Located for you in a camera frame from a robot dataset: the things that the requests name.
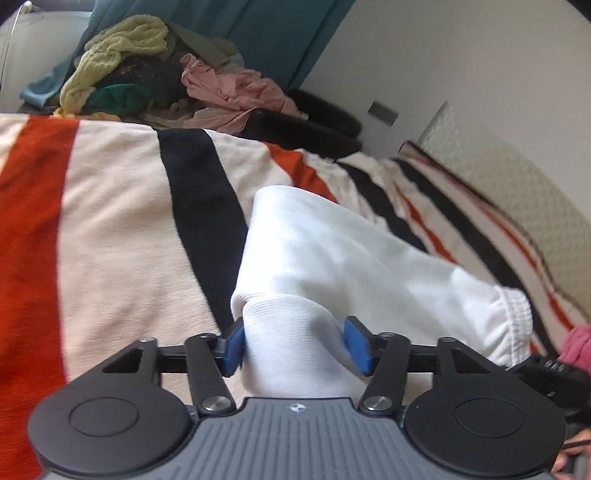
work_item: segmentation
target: teal curtain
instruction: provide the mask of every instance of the teal curtain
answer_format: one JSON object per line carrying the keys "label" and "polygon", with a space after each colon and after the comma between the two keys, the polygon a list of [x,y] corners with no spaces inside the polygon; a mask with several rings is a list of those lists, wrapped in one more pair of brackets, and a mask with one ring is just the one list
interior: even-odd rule
{"label": "teal curtain", "polygon": [[71,58],[21,98],[43,106],[72,72],[72,60],[101,30],[131,15],[150,14],[209,37],[232,40],[246,66],[283,89],[299,87],[355,0],[97,0]]}

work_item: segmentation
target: human hand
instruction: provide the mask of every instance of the human hand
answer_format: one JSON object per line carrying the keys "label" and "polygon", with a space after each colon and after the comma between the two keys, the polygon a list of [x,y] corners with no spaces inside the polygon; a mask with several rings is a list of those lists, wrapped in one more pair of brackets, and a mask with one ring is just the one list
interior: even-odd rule
{"label": "human hand", "polygon": [[[568,439],[567,442],[568,443],[581,442],[584,440],[591,440],[591,430],[590,429],[586,429],[586,430],[579,432],[577,435],[575,435],[571,439]],[[579,455],[580,453],[591,456],[591,445],[583,445],[580,447],[569,448],[567,450],[562,450],[558,454],[558,457],[556,458],[554,466],[552,467],[552,473],[557,478],[557,480],[574,480],[573,474],[561,473],[561,472],[559,472],[559,470],[564,468],[564,466],[566,465],[566,462],[569,459],[569,456]],[[586,476],[581,480],[591,480],[591,468],[589,468],[589,466],[587,466]]]}

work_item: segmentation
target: gray grip plate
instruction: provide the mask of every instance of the gray grip plate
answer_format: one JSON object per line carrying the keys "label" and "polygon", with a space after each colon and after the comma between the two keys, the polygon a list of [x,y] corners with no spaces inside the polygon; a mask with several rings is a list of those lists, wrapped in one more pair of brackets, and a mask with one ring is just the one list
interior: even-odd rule
{"label": "gray grip plate", "polygon": [[[60,479],[48,475],[47,480]],[[398,425],[359,414],[346,398],[250,398],[235,415],[203,420],[186,447],[137,480],[452,480]],[[551,480],[549,473],[535,480]]]}

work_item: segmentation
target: pile of clothes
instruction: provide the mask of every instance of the pile of clothes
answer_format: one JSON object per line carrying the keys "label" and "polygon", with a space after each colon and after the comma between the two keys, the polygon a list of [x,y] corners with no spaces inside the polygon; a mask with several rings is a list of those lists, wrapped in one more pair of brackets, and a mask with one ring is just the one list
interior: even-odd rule
{"label": "pile of clothes", "polygon": [[229,40],[151,15],[103,30],[74,64],[54,116],[228,134],[242,131],[255,108],[307,118],[273,80],[246,69]]}

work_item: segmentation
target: bed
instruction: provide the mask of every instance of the bed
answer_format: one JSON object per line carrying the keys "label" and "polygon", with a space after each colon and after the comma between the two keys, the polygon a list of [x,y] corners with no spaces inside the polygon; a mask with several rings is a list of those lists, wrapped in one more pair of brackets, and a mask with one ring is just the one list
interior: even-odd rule
{"label": "bed", "polygon": [[[556,356],[586,311],[529,234],[407,142],[339,161],[214,131],[0,116],[3,478],[39,473],[25,426],[46,395],[142,336],[226,332],[255,193],[320,195],[478,278],[522,290],[531,348]],[[185,402],[182,379],[165,387]],[[247,392],[231,379],[237,398]]]}

